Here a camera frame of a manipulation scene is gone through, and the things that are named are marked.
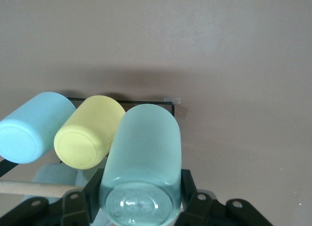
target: beige surface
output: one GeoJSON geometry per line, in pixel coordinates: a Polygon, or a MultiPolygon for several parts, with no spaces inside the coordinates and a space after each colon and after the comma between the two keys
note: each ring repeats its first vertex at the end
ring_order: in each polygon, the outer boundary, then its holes
{"type": "MultiPolygon", "coordinates": [[[[180,97],[183,167],[312,221],[312,0],[0,0],[0,118],[32,96],[180,97]]],[[[57,157],[17,167],[32,179],[57,157]]],[[[0,195],[0,215],[21,198],[0,195]]]]}

